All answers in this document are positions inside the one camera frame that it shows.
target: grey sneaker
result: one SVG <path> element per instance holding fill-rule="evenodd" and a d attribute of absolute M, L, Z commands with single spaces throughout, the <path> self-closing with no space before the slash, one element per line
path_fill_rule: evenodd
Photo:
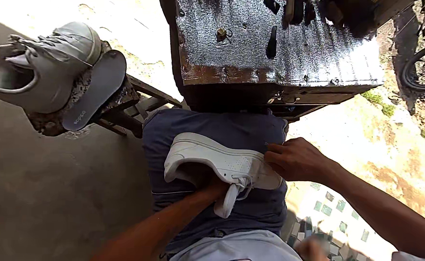
<path fill-rule="evenodd" d="M 61 109 L 74 79 L 97 62 L 101 51 L 97 32 L 79 22 L 38 40 L 10 35 L 9 42 L 0 45 L 0 99 L 39 113 Z"/>

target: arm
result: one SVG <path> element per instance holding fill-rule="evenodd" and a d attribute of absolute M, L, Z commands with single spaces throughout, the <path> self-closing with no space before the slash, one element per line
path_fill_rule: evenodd
<path fill-rule="evenodd" d="M 227 191 L 213 176 L 208 187 L 188 195 L 120 234 L 91 261 L 158 260 L 160 253 L 194 217 Z"/>
<path fill-rule="evenodd" d="M 313 181 L 336 190 L 399 251 L 425 258 L 424 217 L 325 157 L 305 139 L 271 144 L 264 159 L 287 181 Z"/>

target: lap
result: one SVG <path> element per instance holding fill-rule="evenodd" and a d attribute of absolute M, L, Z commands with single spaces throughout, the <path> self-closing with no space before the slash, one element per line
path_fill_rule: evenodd
<path fill-rule="evenodd" d="M 195 187 L 184 180 L 164 181 L 164 161 L 175 136 L 194 132 L 232 149 L 265 153 L 265 143 L 285 141 L 286 121 L 272 115 L 245 113 L 198 113 L 181 109 L 160 110 L 147 119 L 143 148 L 149 167 L 154 211 L 184 198 Z M 285 182 L 275 190 L 252 189 L 248 197 L 235 203 L 229 218 L 215 215 L 213 206 L 202 211 L 167 246 L 175 252 L 206 236 L 267 229 L 279 234 L 286 217 Z"/>

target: shoe insole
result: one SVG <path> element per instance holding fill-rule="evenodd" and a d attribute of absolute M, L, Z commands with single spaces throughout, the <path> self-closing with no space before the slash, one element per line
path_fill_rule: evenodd
<path fill-rule="evenodd" d="M 121 87 L 126 74 L 126 60 L 117 50 L 110 50 L 93 66 L 92 78 L 82 98 L 63 116 L 63 127 L 77 131 L 85 127 L 93 114 Z"/>

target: white sneaker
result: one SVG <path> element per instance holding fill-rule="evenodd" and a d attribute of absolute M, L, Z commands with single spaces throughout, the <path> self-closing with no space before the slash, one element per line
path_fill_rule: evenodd
<path fill-rule="evenodd" d="M 38 40 L 11 35 L 9 42 L 0 45 L 0 99 L 39 113 L 61 109 L 74 79 L 97 62 L 101 51 L 98 34 L 79 22 Z"/>
<path fill-rule="evenodd" d="M 208 165 L 222 181 L 231 184 L 225 198 L 214 205 L 216 215 L 227 218 L 235 201 L 246 198 L 252 188 L 276 189 L 282 183 L 282 177 L 263 157 L 257 151 L 230 149 L 203 135 L 185 132 L 177 135 L 171 145 L 164 162 L 164 180 L 171 182 L 179 178 L 195 184 L 195 177 L 176 171 L 177 167 L 185 162 Z M 237 199 L 246 187 L 246 194 Z"/>

